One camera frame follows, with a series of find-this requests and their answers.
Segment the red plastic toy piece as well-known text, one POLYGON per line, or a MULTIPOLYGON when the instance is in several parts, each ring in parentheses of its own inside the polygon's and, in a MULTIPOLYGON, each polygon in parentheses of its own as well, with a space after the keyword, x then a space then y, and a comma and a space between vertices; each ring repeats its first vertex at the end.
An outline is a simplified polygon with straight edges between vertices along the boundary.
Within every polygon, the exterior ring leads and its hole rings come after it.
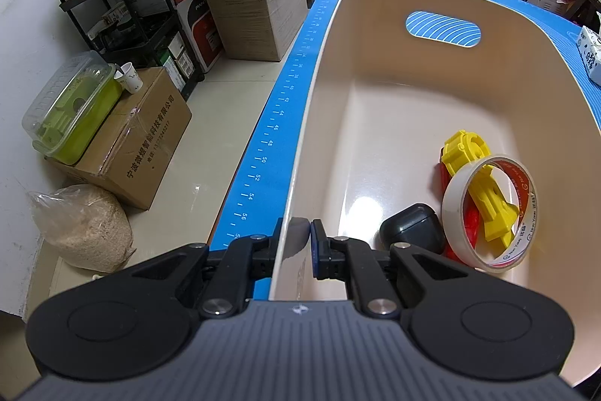
MULTIPOLYGON (((446 197, 446 190, 448 189, 448 185, 451 180, 451 175, 444 163, 442 162, 442 158, 439 158, 438 168, 442 197, 446 197)), ((475 249, 480 232, 480 227, 482 224, 482 217, 474 201, 472 200, 472 197, 470 197, 469 195, 465 198, 464 214, 462 215, 462 221, 464 221, 464 230, 465 235, 468 237, 468 243, 470 244, 472 249, 475 249)), ((443 250, 443 255, 449 260, 454 260, 455 262, 461 263, 461 259, 456 255, 455 251, 451 247, 450 239, 448 238, 448 236, 445 236, 445 238, 446 244, 443 250)))

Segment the clear bag of grain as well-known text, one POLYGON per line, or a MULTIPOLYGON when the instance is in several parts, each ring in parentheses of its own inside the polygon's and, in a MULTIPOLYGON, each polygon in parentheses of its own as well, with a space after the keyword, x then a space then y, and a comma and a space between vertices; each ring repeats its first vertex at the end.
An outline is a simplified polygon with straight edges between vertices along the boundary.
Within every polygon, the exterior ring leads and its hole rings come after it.
POLYGON ((27 198, 40 235, 70 266, 112 273, 134 253, 133 230, 111 192, 73 184, 27 198))

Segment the black earbuds case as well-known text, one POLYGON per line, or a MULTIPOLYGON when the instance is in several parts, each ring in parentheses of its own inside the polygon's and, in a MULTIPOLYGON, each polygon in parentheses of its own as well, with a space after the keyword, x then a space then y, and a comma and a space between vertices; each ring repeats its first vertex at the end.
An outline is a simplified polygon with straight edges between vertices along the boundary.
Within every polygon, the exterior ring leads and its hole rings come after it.
POLYGON ((379 237, 387 248, 397 242, 406 242, 437 254, 444 252, 446 244, 436 213, 422 203, 412 204, 386 219, 380 226, 379 237))

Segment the white tape roll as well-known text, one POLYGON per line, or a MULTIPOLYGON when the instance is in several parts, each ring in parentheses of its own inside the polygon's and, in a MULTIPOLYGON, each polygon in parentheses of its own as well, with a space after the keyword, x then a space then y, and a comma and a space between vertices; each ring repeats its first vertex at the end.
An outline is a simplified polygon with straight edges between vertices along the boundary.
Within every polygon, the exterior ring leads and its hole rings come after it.
POLYGON ((442 225, 455 255, 473 268, 489 274, 502 274, 518 266, 527 255, 536 236, 538 225, 537 190, 528 169, 520 162, 504 155, 491 155, 466 163, 453 176, 442 200, 442 225), (464 223, 464 201, 468 186, 486 165, 499 168, 512 182, 518 195, 518 230, 508 249, 495 260, 486 262, 468 242, 464 223))

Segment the yellow plastic toy piece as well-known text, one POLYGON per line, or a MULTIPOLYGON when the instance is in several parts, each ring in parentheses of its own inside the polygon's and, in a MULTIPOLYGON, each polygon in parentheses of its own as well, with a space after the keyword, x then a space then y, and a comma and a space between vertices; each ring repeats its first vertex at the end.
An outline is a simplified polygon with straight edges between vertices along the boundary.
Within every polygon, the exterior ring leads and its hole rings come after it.
MULTIPOLYGON (((491 151, 479 134, 459 130, 445 141, 441 162, 453 177, 468 163, 491 155, 491 151)), ((513 224, 518 220, 518 207, 504 197, 492 176, 492 167, 483 166, 468 184, 468 193, 478 209, 484 225, 484 237, 490 242, 499 239, 505 248, 515 238, 513 224)))

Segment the brown cardboard box on floor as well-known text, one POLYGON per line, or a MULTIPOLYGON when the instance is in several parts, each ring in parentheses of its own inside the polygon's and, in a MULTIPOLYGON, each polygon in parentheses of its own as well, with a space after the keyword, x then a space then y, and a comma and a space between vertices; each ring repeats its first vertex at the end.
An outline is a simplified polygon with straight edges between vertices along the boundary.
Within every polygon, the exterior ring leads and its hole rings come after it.
POLYGON ((108 190, 123 204, 153 204, 192 112, 167 71, 140 71, 143 87, 124 94, 76 164, 47 161, 80 183, 108 190))

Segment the green plastic lidded container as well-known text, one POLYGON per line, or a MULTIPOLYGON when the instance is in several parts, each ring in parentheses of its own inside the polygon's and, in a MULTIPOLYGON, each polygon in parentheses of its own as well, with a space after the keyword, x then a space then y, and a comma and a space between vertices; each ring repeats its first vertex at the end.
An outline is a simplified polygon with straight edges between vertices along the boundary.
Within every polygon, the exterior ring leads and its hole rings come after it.
POLYGON ((21 119, 33 148, 64 165, 80 161, 121 97, 115 72, 116 66, 95 51, 64 62, 21 119))

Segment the white paper cup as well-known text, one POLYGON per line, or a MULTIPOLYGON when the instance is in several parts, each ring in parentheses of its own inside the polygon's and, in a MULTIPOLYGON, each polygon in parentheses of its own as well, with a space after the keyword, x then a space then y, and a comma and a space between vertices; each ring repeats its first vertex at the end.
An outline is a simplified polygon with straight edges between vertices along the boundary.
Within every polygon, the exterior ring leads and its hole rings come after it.
POLYGON ((133 63, 127 62, 116 69, 113 78, 115 82, 121 85, 122 89, 130 94, 140 92, 143 87, 142 78, 137 73, 136 68, 133 67, 133 63))

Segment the red white appliance box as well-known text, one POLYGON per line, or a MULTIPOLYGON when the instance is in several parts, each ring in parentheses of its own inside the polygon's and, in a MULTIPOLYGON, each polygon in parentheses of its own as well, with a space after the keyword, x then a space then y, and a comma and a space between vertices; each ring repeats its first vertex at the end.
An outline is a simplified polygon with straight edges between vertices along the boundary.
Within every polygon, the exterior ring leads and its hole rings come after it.
POLYGON ((196 60, 207 73, 223 51, 221 39, 207 0, 173 0, 196 60))

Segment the black metal shelf rack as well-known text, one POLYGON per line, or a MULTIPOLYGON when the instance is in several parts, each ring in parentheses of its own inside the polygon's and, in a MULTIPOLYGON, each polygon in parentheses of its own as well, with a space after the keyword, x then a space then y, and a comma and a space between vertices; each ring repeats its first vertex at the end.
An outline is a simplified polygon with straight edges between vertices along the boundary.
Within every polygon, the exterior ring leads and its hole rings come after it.
POLYGON ((173 0, 59 0, 59 7, 107 62, 164 68, 186 99, 204 79, 173 0))

